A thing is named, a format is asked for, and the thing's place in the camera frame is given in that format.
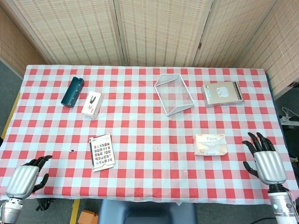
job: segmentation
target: white package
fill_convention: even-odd
[[[195,155],[225,155],[228,152],[225,134],[197,134],[195,143]]]
[[[89,92],[81,113],[85,116],[96,119],[103,102],[103,95],[98,92]]]

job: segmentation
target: white box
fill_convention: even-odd
[[[89,118],[96,119],[102,102],[103,94],[93,91],[89,92],[81,113]]]

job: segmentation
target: robotic hand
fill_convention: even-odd
[[[253,155],[256,170],[253,170],[246,161],[243,162],[244,167],[250,174],[259,178],[264,184],[269,185],[268,196],[277,223],[297,224],[299,217],[291,192],[282,185],[287,176],[279,153],[275,151],[272,142],[260,133],[257,133],[257,135],[261,143],[254,134],[249,132],[248,135],[251,137],[254,146],[249,141],[243,141],[242,143],[248,147]]]
[[[45,186],[49,174],[45,174],[40,184],[35,185],[35,183],[44,164],[51,158],[51,155],[42,156],[15,169],[5,191],[9,200],[0,208],[0,224],[16,223],[22,210],[22,200]]]

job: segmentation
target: wire basket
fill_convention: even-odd
[[[180,74],[162,74],[155,89],[167,116],[194,106],[194,101]]]

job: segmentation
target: table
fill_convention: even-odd
[[[180,73],[195,106],[167,117],[154,83]],[[60,104],[74,76],[85,85],[74,108]],[[201,86],[238,81],[243,105],[206,108]],[[96,120],[80,112],[89,91],[102,92]],[[50,177],[30,197],[109,198],[129,201],[269,203],[267,186],[248,174],[255,166],[242,140],[259,131],[280,152],[295,197],[298,186],[262,69],[29,65],[20,99],[0,148],[0,195],[16,166],[51,154],[41,170]],[[92,172],[88,138],[111,133],[116,164]],[[228,153],[195,156],[196,133],[225,133]]]

